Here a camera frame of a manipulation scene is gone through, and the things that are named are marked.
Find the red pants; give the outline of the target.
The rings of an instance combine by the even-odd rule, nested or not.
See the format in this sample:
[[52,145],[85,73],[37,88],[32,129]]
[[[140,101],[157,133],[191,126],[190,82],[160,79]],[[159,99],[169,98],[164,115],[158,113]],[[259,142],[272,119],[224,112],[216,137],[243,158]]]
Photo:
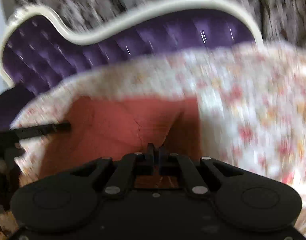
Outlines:
[[39,179],[100,157],[120,160],[128,153],[146,152],[148,144],[192,160],[202,156],[197,98],[113,101],[82,96],[72,103],[65,120],[71,131],[52,135]]

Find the purple tufted white-framed headboard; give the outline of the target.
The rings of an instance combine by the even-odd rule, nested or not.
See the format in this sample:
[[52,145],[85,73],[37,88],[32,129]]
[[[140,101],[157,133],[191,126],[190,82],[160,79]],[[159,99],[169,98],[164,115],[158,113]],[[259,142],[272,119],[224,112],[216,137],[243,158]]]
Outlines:
[[143,54],[262,44],[256,21],[234,0],[153,0],[84,33],[44,5],[9,18],[0,43],[0,76],[38,94],[70,74]]

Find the floral bed sheet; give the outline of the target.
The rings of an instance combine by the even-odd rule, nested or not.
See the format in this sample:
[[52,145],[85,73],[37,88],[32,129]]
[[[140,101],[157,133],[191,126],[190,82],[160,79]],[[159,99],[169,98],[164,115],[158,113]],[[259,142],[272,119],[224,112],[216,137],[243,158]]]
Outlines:
[[29,100],[11,128],[59,122],[79,96],[196,96],[202,152],[300,194],[306,237],[306,51],[284,43],[142,56],[64,79]]

